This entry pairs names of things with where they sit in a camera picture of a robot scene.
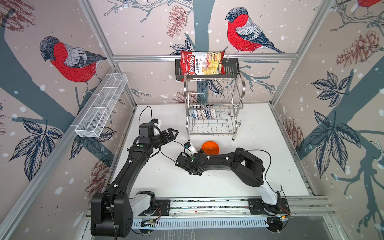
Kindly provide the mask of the orange plastic bowl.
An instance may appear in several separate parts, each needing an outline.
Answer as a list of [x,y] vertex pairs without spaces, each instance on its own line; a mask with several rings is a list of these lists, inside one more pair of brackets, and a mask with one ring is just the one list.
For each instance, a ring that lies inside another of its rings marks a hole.
[[205,142],[202,145],[201,150],[203,150],[207,155],[218,155],[220,153],[219,145],[213,141]]

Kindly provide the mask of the blue floral ceramic bowl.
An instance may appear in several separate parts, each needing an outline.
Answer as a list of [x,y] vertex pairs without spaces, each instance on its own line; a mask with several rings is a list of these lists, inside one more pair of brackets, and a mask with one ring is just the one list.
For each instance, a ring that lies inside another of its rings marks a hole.
[[198,120],[197,110],[192,109],[192,110],[191,110],[191,114],[192,114],[192,117],[193,117],[194,120]]

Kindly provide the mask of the red patterned ceramic bowl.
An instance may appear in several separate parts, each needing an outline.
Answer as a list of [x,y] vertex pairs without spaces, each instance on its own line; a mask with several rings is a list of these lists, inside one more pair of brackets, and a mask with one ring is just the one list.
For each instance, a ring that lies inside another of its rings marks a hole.
[[202,117],[202,113],[201,113],[201,110],[200,109],[197,109],[197,116],[198,116],[198,119],[199,120],[202,120],[203,117]]

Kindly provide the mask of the white brown patterned bowl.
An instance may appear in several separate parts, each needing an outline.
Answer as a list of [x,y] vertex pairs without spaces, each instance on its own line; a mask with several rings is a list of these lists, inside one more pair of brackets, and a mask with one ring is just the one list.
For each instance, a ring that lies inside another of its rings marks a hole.
[[201,110],[201,114],[202,114],[203,120],[207,120],[207,115],[206,115],[206,110],[205,109]]

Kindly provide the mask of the blue geometric upturned bowl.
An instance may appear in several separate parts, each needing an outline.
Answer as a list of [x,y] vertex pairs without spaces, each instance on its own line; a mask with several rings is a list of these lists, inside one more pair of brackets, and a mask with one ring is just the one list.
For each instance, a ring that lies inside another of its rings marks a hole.
[[208,120],[211,120],[212,117],[211,117],[211,111],[209,109],[206,109],[206,117]]

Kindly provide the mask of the green patterned ceramic bowl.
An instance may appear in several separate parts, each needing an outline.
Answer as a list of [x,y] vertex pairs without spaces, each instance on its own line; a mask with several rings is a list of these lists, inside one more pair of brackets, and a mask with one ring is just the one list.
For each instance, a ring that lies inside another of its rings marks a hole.
[[215,120],[215,119],[217,118],[217,116],[216,116],[216,110],[214,110],[214,109],[210,109],[210,111],[211,111],[211,118],[212,118],[213,120]]

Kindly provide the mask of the stainless steel dish rack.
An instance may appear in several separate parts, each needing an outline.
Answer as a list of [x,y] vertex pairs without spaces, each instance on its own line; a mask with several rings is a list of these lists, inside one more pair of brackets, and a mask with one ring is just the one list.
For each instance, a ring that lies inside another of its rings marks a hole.
[[[240,110],[244,108],[245,81],[217,75],[184,75],[184,103],[187,139],[192,136],[230,136],[236,139]],[[192,109],[214,109],[215,120],[194,120]]]

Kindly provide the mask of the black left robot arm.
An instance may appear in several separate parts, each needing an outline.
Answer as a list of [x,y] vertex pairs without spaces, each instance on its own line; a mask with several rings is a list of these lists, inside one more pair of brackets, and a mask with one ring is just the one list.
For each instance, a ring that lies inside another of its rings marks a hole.
[[154,149],[174,141],[179,132],[172,128],[161,131],[154,123],[139,126],[139,135],[128,149],[129,155],[123,168],[113,182],[102,193],[91,199],[92,236],[125,238],[132,227],[134,218],[155,206],[155,197],[149,197],[147,208],[134,211],[130,203],[132,187]]

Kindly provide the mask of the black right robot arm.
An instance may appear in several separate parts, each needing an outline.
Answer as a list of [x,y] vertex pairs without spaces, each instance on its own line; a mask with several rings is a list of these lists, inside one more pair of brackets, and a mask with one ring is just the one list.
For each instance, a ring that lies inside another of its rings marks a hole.
[[287,199],[281,198],[280,192],[268,183],[268,169],[264,168],[263,161],[243,148],[222,155],[209,155],[203,150],[190,156],[180,153],[175,165],[193,176],[201,176],[210,170],[232,171],[245,185],[257,188],[261,195],[258,199],[248,200],[252,215],[274,217],[291,214]]

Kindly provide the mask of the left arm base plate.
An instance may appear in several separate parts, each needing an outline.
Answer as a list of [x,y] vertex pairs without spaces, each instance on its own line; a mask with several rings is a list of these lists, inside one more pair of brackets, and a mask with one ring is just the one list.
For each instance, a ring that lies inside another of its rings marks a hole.
[[134,217],[158,217],[169,216],[171,201],[156,200],[154,208],[150,207],[150,200],[130,199]]

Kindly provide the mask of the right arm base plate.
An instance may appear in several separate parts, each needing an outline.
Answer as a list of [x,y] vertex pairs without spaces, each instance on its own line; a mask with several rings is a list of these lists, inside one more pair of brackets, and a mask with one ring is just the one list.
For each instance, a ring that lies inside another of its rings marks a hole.
[[278,199],[276,205],[269,205],[261,198],[248,199],[249,209],[252,215],[289,216],[291,214],[288,201],[285,198]]

